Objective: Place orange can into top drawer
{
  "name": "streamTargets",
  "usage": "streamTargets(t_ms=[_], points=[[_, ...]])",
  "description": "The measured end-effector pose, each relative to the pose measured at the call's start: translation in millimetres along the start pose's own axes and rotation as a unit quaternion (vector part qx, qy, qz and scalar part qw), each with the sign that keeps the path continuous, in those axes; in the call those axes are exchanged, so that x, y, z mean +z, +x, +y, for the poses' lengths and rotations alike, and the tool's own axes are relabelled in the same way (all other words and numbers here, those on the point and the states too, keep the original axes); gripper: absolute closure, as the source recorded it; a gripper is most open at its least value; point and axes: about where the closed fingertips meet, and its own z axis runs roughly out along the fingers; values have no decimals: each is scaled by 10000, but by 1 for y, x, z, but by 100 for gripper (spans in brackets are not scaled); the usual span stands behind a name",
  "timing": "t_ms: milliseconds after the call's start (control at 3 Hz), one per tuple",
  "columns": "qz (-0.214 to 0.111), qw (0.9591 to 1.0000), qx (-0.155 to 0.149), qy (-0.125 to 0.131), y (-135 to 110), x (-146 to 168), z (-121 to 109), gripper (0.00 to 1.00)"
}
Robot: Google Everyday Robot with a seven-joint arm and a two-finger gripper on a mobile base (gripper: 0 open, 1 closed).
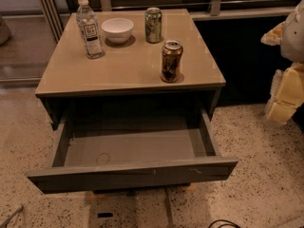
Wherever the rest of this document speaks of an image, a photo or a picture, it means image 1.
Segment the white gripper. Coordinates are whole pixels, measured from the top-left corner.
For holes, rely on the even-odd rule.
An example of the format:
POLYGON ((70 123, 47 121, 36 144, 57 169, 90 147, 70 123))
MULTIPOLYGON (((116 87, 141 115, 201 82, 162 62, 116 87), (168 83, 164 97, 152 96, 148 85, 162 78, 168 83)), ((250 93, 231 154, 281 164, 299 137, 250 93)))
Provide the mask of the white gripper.
POLYGON ((304 104, 304 0, 284 23, 265 33, 260 42, 268 46, 280 43, 281 55, 293 62, 285 71, 277 69, 265 108, 266 119, 278 124, 288 122, 304 104))

